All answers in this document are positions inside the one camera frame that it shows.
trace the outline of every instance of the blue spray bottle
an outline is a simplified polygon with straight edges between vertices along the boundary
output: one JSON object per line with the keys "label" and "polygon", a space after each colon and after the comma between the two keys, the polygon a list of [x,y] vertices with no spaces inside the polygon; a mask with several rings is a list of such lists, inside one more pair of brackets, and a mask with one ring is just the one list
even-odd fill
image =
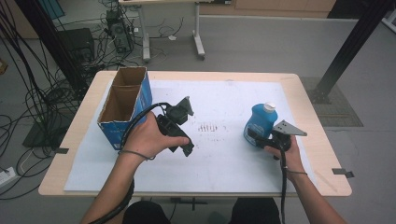
{"label": "blue spray bottle", "polygon": [[258,104],[251,107],[252,115],[247,122],[244,136],[247,141],[256,146],[256,141],[248,136],[248,128],[264,138],[269,138],[274,123],[277,120],[276,106],[274,103]]}

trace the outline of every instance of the white paper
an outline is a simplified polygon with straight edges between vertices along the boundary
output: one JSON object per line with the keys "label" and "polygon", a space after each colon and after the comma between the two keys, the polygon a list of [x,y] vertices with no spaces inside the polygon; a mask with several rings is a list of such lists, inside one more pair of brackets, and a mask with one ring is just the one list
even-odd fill
{"label": "white paper", "polygon": [[[255,104],[274,102],[278,120],[294,124],[280,83],[240,81],[151,80],[153,103],[176,105],[190,96],[194,115],[181,129],[195,144],[185,157],[181,148],[165,150],[143,162],[135,176],[135,192],[146,193],[279,193],[279,161],[248,143],[243,136]],[[96,124],[106,94],[96,109],[64,190],[99,191],[118,154]],[[314,174],[297,138],[305,170]],[[288,192],[295,192],[289,182]]]}

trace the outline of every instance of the concrete floor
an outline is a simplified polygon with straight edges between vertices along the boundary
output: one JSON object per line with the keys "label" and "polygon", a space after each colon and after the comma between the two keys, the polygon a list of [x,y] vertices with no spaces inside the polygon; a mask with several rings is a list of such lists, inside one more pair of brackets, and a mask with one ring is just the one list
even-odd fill
{"label": "concrete floor", "polygon": [[[195,55],[191,28],[186,22],[176,41],[151,41],[152,47],[163,50],[166,57],[159,55],[147,67],[149,71],[274,72],[322,77],[355,24],[356,21],[343,20],[202,17],[204,61]],[[38,42],[29,43],[38,54]],[[7,72],[0,76],[0,114],[15,119],[26,109],[23,104],[26,88],[3,45],[0,50],[1,57],[10,63]],[[349,223],[391,223],[396,219],[396,180],[391,168],[396,160],[396,143],[392,140],[396,136],[395,59],[396,35],[379,24],[337,82],[364,125],[325,128],[341,165],[356,176],[349,179],[351,196],[329,198]],[[0,158],[2,167],[15,166],[26,151],[21,142],[32,123],[31,119],[24,119],[17,126],[7,153]],[[0,198],[32,189],[42,177],[43,174],[24,178]],[[171,216],[172,203],[164,198],[152,200]],[[197,205],[195,211],[191,211],[190,205],[178,204],[173,223],[227,223],[234,199],[206,200],[209,205]],[[77,223],[91,202],[92,198],[40,196],[34,190],[19,199],[0,201],[0,222]],[[308,222],[296,198],[287,199],[286,212],[288,223]]]}

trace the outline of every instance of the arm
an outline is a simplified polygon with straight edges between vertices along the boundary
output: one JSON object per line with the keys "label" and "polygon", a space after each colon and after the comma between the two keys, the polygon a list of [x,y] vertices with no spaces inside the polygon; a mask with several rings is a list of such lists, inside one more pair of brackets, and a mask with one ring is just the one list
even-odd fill
{"label": "arm", "polygon": [[[168,147],[184,146],[189,143],[187,137],[169,137],[160,133],[157,121],[152,112],[147,114],[147,120],[136,126],[125,144],[124,150],[136,151],[147,157],[153,157]],[[137,167],[145,159],[132,154],[121,153],[81,223],[89,223],[114,209],[126,195]],[[121,223],[122,213],[114,217],[111,223]]]}
{"label": "arm", "polygon": [[[279,150],[273,147],[265,147],[266,151],[280,158]],[[297,146],[295,136],[291,136],[291,147],[285,152],[288,170],[305,172],[300,157],[300,149]],[[297,190],[297,194],[303,204],[310,223],[346,223],[332,206],[321,196],[308,175],[288,172],[288,179]]]}

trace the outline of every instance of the blue cardboard box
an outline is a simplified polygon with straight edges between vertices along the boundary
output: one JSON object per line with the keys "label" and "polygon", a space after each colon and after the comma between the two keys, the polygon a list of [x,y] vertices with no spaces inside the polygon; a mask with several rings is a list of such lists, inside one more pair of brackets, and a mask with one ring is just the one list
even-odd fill
{"label": "blue cardboard box", "polygon": [[120,150],[121,138],[132,119],[151,104],[147,68],[120,68],[98,118],[99,127],[114,149]]}

